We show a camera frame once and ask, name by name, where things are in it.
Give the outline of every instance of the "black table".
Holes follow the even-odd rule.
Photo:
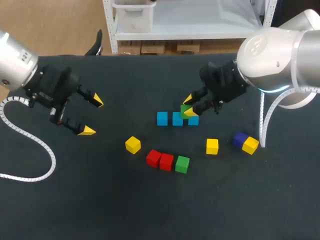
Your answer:
[[[67,115],[97,130],[75,136],[49,122],[49,111],[6,106],[10,121],[47,143],[57,167],[46,180],[0,179],[1,240],[317,239],[320,235],[319,106],[277,108],[265,149],[232,146],[242,131],[258,138],[260,93],[209,111],[199,126],[157,127],[158,111],[179,111],[202,86],[198,69],[233,54],[144,57],[42,57],[70,66],[104,102],[73,96]],[[0,123],[1,173],[38,177],[50,167],[41,146]],[[125,141],[142,149],[132,155]],[[207,156],[207,138],[219,139]],[[187,174],[146,165],[151,149],[190,158]]]

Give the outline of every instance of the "shelf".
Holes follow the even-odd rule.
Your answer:
[[[247,38],[261,28],[250,0],[157,0],[152,32],[124,33],[116,40]]]

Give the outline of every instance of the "floor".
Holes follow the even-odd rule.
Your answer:
[[[0,0],[0,29],[40,56],[83,55],[102,29],[103,55],[112,54],[102,0]],[[237,51],[239,43],[203,46],[202,53],[224,53]],[[0,101],[7,94],[0,86]]]

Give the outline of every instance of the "blue cube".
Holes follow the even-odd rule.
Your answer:
[[[158,111],[156,115],[156,124],[158,126],[168,126],[168,112]]]
[[[173,126],[183,126],[184,120],[181,117],[181,112],[174,112],[172,114],[172,125]]]
[[[192,116],[188,119],[189,126],[198,126],[199,125],[199,116]]]
[[[243,133],[243,132],[238,132],[235,137],[233,138],[233,145],[242,149],[245,141],[248,139],[249,135]]]

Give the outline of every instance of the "cube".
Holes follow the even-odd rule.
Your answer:
[[[219,141],[218,139],[210,139],[206,140],[206,147],[205,147],[206,154],[210,155],[217,155],[219,150]]]
[[[181,118],[182,119],[189,119],[190,117],[185,115],[185,111],[192,108],[192,105],[181,105],[180,106],[180,112],[181,112]]]
[[[159,111],[156,116],[156,123],[158,126],[168,126],[168,112]]]
[[[172,125],[173,126],[183,126],[184,125],[184,120],[181,117],[180,112],[174,112],[172,114]]]
[[[162,153],[160,158],[160,169],[165,171],[171,171],[173,162],[173,155]]]
[[[178,159],[175,164],[175,171],[179,173],[186,174],[189,167],[190,159],[185,156],[178,156]]]
[[[141,143],[140,140],[135,138],[134,136],[130,137],[125,142],[125,148],[132,154],[136,154],[141,149]]]
[[[161,155],[162,154],[160,152],[156,150],[151,150],[148,156],[146,156],[146,164],[153,168],[157,168],[159,166]]]
[[[192,116],[188,119],[189,126],[198,126],[199,125],[199,116]]]
[[[248,137],[248,139],[244,142],[242,150],[252,155],[256,151],[259,146],[259,141],[254,139],[253,137]]]
[[[233,145],[242,149],[244,146],[245,141],[248,139],[249,135],[243,133],[243,132],[238,132],[235,137],[233,138]]]
[[[258,148],[259,141],[243,132],[238,132],[233,138],[233,145],[252,155]]]

